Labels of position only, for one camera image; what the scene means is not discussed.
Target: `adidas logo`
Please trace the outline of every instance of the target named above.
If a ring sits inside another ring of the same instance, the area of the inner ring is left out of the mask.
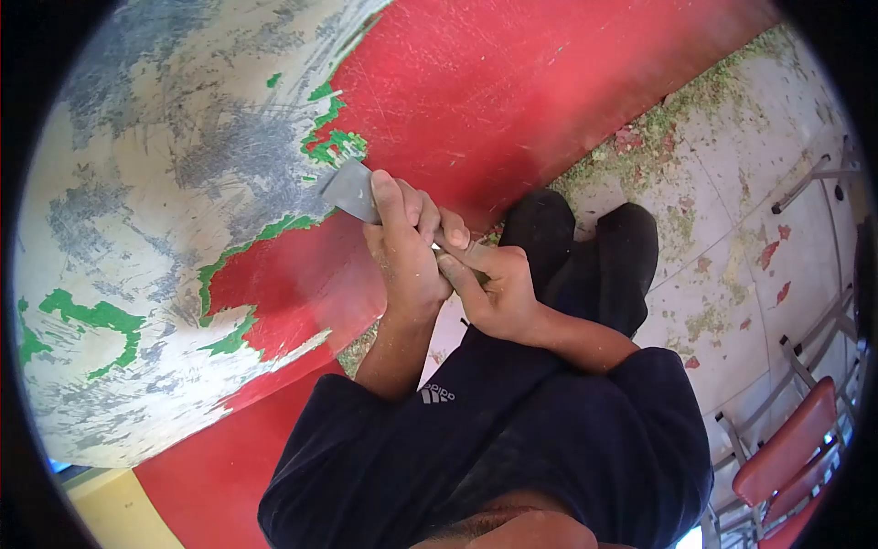
[[[424,404],[431,404],[433,402],[448,402],[454,400],[454,393],[449,393],[445,389],[433,383],[427,384],[424,386],[424,388],[421,389],[421,398],[424,400]]]

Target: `finger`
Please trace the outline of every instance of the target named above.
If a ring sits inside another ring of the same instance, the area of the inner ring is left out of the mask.
[[[436,258],[439,271],[451,282],[460,300],[464,303],[464,312],[473,319],[484,318],[491,311],[491,302],[485,290],[479,285],[472,270],[462,264],[451,254],[441,254]]]
[[[371,177],[372,195],[375,207],[381,217],[381,224],[391,230],[409,228],[412,225],[406,217],[406,206],[399,184],[384,170],[375,170]]]
[[[402,202],[406,208],[408,224],[412,227],[417,227],[424,202],[421,193],[416,191],[405,179],[394,177],[393,180],[396,181],[396,184],[399,185],[399,189],[402,191]]]
[[[512,274],[520,268],[518,262],[523,258],[519,254],[505,251],[505,248],[489,248],[477,242],[470,241],[466,249],[458,249],[454,246],[440,242],[441,234],[436,235],[436,243],[445,251],[454,256],[460,263],[477,271],[484,272],[490,278],[501,278]]]
[[[464,218],[448,208],[439,208],[445,240],[455,248],[466,249],[470,245],[470,229],[466,228]]]
[[[427,244],[433,243],[433,233],[442,223],[442,215],[439,214],[439,208],[433,202],[433,199],[424,191],[418,191],[423,199],[423,209],[421,210],[421,220],[418,222],[418,232],[421,238]]]
[[[363,236],[366,238],[366,247],[369,248],[369,254],[372,256],[372,259],[377,261],[383,254],[384,228],[380,225],[364,223]]]

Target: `leg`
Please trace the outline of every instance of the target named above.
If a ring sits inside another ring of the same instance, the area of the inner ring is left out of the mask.
[[[574,244],[546,303],[632,337],[646,320],[644,296],[658,260],[655,219],[641,206],[623,204],[598,220],[592,241]]]
[[[542,301],[552,276],[567,261],[576,220],[560,194],[533,191],[509,210],[500,246],[519,246],[528,254],[536,298]]]

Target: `concrete floor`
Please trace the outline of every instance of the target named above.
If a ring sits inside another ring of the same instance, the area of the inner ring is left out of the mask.
[[[626,200],[655,215],[658,269],[635,342],[680,353],[715,461],[730,442],[714,416],[723,411],[741,423],[765,401],[789,368],[781,336],[804,336],[853,279],[851,200],[834,198],[835,180],[824,182],[832,216],[819,182],[782,214],[771,212],[821,155],[838,166],[846,133],[814,57],[789,30],[774,29],[611,136],[555,183],[577,214],[579,240]],[[463,317],[454,296],[440,315],[422,381],[458,345]],[[854,351],[838,336],[816,379],[831,375],[840,383]],[[755,449],[800,400],[788,386],[742,433],[745,441]],[[715,505],[734,498],[736,471],[734,464],[716,471]]]

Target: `skin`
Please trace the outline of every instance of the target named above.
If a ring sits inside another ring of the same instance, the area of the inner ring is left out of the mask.
[[[364,225],[363,235],[384,277],[387,309],[354,381],[400,401],[417,389],[436,317],[451,295],[430,245],[441,226],[443,245],[463,252],[470,231],[459,215],[384,170],[374,171],[371,183],[381,225]]]
[[[559,313],[536,300],[528,258],[516,246],[470,242],[463,219],[424,191],[376,170],[381,225],[363,234],[384,277],[387,309],[354,381],[387,401],[417,390],[442,303],[457,291],[469,321],[488,336],[551,350],[583,372],[606,373],[638,347],[613,329]],[[443,251],[430,248],[436,241]],[[481,285],[472,270],[490,279]],[[417,549],[596,549],[600,544],[559,501],[515,490],[414,546]]]

